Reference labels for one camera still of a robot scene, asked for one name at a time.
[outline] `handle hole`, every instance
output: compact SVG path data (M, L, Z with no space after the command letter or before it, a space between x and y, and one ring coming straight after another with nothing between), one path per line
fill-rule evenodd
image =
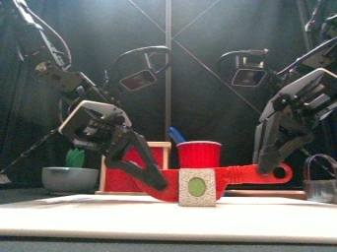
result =
M286 178L287 176L287 172L282 167L277 167L273 171L273 174L275 178L279 178L279 179Z

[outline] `blue object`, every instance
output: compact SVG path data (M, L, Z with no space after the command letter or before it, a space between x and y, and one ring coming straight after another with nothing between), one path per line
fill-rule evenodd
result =
M168 134L170 134L170 137L172 138L176 145L186 142L182 134L179 133L179 131L174 127L168 128Z

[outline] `red tool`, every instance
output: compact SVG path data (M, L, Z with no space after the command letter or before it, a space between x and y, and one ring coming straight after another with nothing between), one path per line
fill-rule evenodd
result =
M290 167L282 163L279 168L285 171L285 176L277 178L275 175L262 175L257 171L257 164L243 166L215 167L215 198L219 199L223 195L226 185L238 184L279 184L290 181L293 177L293 171ZM167 180L167 187L159 191L155 188L146 185L139 179L134 178L134 181L140 190L154 197L155 199L166 202L179 201L179 169L163 169L160 170L163 177Z

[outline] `white block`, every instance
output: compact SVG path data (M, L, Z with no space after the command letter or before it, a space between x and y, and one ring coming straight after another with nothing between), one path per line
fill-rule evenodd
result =
M215 206L215 175L211 168L179 170L179 206Z

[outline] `red plastic cup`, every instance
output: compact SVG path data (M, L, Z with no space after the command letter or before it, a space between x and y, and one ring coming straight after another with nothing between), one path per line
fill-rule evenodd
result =
M176 145L180 168L219 167L220 143L188 141Z

